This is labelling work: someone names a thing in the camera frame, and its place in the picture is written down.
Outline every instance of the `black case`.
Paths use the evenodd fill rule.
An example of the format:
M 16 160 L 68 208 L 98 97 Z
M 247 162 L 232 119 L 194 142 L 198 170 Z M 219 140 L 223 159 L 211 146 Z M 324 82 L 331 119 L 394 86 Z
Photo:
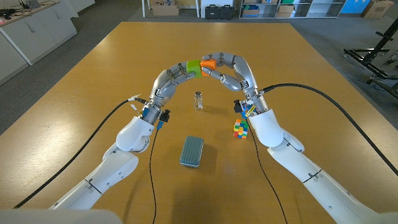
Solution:
M 234 17 L 234 7 L 225 5 L 220 7 L 220 19 L 232 19 Z
M 205 18 L 206 19 L 218 19 L 220 17 L 220 7 L 211 4 L 206 6 Z

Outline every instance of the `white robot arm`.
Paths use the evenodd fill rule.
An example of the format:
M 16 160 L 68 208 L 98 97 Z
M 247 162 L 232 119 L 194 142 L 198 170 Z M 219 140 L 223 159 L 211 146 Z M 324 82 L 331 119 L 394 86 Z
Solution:
M 203 60 L 209 59 L 216 60 L 217 66 L 226 65 L 234 69 L 236 78 L 208 67 L 201 68 L 219 79 L 228 89 L 243 91 L 246 98 L 243 104 L 255 106 L 255 112 L 248 118 L 260 142 L 269 147 L 269 154 L 303 183 L 337 223 L 390 223 L 388 220 L 397 218 L 397 214 L 392 214 L 385 219 L 363 205 L 303 155 L 304 146 L 279 126 L 273 110 L 266 104 L 263 92 L 258 92 L 254 75 L 242 57 L 227 53 L 203 57 Z M 150 101 L 145 101 L 140 116 L 134 117 L 119 132 L 116 142 L 105 152 L 102 163 L 50 209 L 90 209 L 105 191 L 131 174 L 138 164 L 138 158 L 132 152 L 147 149 L 154 123 L 164 114 L 161 107 L 174 95 L 177 85 L 194 76 L 195 72 L 187 72 L 186 62 L 164 70 L 154 83 Z

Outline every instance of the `black metal frame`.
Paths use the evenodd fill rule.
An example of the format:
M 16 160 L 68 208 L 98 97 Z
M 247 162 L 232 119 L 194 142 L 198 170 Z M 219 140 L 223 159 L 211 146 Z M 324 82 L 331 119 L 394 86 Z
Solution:
M 393 40 L 391 37 L 397 32 L 398 30 L 398 19 L 396 19 L 391 26 L 388 28 L 388 30 L 382 34 L 380 32 L 376 32 L 377 35 L 382 36 L 383 38 L 380 40 L 380 42 L 375 46 L 374 49 L 344 49 L 344 53 L 346 55 L 351 56 L 353 59 L 355 59 L 357 62 L 365 66 L 367 69 L 372 71 L 377 77 L 382 78 L 382 79 L 389 79 L 389 80 L 398 80 L 398 76 L 391 76 L 388 75 L 385 71 L 381 70 L 377 66 L 373 65 L 371 62 L 373 59 L 376 57 L 376 55 L 379 52 L 386 53 L 389 51 L 389 49 L 384 49 L 383 47 L 388 41 Z M 365 56 L 361 56 L 359 53 L 367 52 Z M 380 81 L 376 80 L 375 78 L 371 77 L 368 81 L 367 84 L 371 84 L 372 82 L 376 83 L 379 85 L 381 88 L 387 90 L 391 95 L 393 95 L 395 98 L 398 99 L 398 82 L 393 85 L 392 87 L 389 87 Z

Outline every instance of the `wooden table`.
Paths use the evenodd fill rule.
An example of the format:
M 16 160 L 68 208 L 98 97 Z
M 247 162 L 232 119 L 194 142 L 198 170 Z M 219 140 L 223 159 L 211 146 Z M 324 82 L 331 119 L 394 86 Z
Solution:
M 138 93 L 148 99 L 163 69 L 220 51 L 243 56 L 261 88 L 293 82 L 329 94 L 398 166 L 397 130 L 289 24 L 123 22 L 0 136 L 0 207 L 13 207 L 61 168 L 119 102 Z M 195 91 L 202 92 L 204 112 L 193 109 Z M 159 131 L 152 160 L 156 223 L 284 222 L 250 134 L 233 137 L 235 99 L 243 95 L 204 77 L 180 85 L 166 105 L 171 118 Z M 377 212 L 398 211 L 398 177 L 331 103 L 289 87 L 267 93 L 266 100 L 280 125 L 306 146 L 304 153 L 358 200 Z M 23 207 L 51 206 L 101 162 L 136 114 L 129 105 L 115 112 L 71 166 Z M 197 169 L 178 162 L 187 136 L 205 140 Z M 333 223 L 266 147 L 259 150 L 289 223 Z M 137 154 L 133 174 L 93 208 L 114 211 L 124 223 L 150 223 L 149 154 Z

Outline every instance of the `gray floor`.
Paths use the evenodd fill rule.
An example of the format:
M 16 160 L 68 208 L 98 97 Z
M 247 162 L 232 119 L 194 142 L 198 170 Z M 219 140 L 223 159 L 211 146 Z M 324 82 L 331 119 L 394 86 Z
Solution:
M 153 17 L 147 10 L 142 18 L 140 1 L 97 0 L 96 4 L 73 19 L 78 34 L 45 58 L 25 69 L 0 86 L 0 134 L 24 114 L 42 95 L 73 68 L 93 47 L 122 21 L 148 22 L 212 22 L 196 18 L 196 10 L 181 10 L 179 17 Z M 375 31 L 384 32 L 398 17 L 394 5 L 382 19 L 339 17 L 337 19 L 279 19 L 239 20 L 217 22 L 289 22 L 305 39 L 331 63 L 375 108 L 398 129 L 398 100 L 377 86 L 365 81 L 372 75 L 353 59 L 343 57 L 344 48 L 370 48 L 380 40 Z M 386 48 L 393 53 L 398 41 Z M 383 65 L 390 55 L 378 57 L 375 64 L 391 74 L 398 73 L 395 65 Z

